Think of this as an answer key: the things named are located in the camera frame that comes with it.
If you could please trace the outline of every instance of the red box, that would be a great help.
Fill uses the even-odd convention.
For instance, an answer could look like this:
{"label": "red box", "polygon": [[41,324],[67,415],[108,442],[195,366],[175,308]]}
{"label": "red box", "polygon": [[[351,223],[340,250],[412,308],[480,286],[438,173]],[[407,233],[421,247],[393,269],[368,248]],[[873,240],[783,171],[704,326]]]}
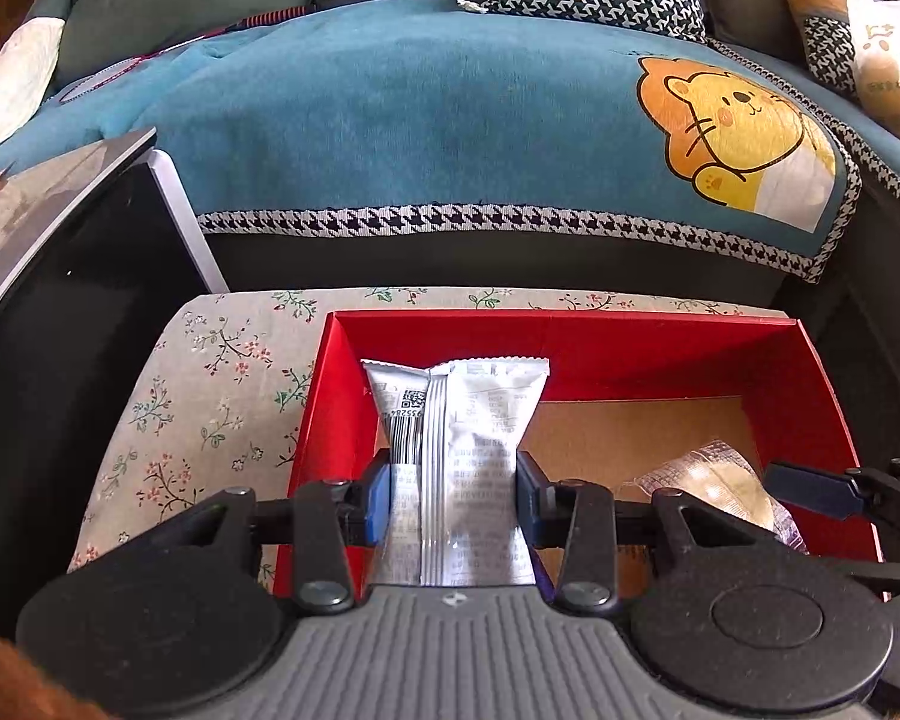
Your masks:
{"label": "red box", "polygon": [[[857,465],[820,358],[799,322],[768,317],[572,311],[355,311],[327,317],[290,474],[290,493],[356,479],[378,424],[362,358],[430,367],[467,357],[550,360],[544,401],[739,396],[761,463],[842,472]],[[811,552],[878,560],[874,527],[795,509]],[[363,550],[350,551],[355,586]],[[275,592],[289,588],[283,550]]]}

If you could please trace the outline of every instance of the cartoon lion embroidery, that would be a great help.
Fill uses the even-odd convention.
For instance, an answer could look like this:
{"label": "cartoon lion embroidery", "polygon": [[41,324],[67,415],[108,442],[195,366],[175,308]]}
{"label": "cartoon lion embroidery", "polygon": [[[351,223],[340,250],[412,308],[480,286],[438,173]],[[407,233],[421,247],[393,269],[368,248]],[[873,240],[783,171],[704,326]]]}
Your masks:
{"label": "cartoon lion embroidery", "polygon": [[643,57],[637,98],[667,165],[707,200],[813,232],[837,160],[818,124],[754,81],[690,59]]}

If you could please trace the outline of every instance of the brown fur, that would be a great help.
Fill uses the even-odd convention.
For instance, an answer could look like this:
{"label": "brown fur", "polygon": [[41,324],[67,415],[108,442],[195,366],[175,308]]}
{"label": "brown fur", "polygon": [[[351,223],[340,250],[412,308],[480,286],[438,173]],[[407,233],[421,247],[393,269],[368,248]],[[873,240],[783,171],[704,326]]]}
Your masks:
{"label": "brown fur", "polygon": [[0,639],[0,720],[108,720],[89,702],[54,685],[8,641]]}

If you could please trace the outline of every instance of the snack packet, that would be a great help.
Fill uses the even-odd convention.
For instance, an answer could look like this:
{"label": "snack packet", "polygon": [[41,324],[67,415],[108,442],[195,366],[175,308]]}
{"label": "snack packet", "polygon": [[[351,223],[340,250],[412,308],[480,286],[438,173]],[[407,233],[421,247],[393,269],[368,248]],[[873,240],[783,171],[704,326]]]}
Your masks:
{"label": "snack packet", "polygon": [[392,447],[391,519],[371,580],[533,584],[514,506],[516,447],[549,362],[363,362]]}
{"label": "snack packet", "polygon": [[430,374],[423,368],[362,362],[391,445],[391,516],[370,581],[420,584],[420,451]]}
{"label": "snack packet", "polygon": [[776,534],[778,541],[806,552],[792,515],[770,497],[746,459],[725,442],[711,442],[628,483],[646,495],[678,488],[711,506]]}

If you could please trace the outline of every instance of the table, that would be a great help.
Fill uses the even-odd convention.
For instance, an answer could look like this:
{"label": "table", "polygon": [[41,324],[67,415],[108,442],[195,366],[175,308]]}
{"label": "table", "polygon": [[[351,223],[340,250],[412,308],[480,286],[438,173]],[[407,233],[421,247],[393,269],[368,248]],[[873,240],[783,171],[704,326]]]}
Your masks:
{"label": "table", "polygon": [[[176,312],[143,365],[98,471],[71,568],[222,488],[283,497],[327,314],[434,308],[784,316],[703,300],[492,287],[202,295]],[[275,552],[266,547],[262,560],[267,587]]]}

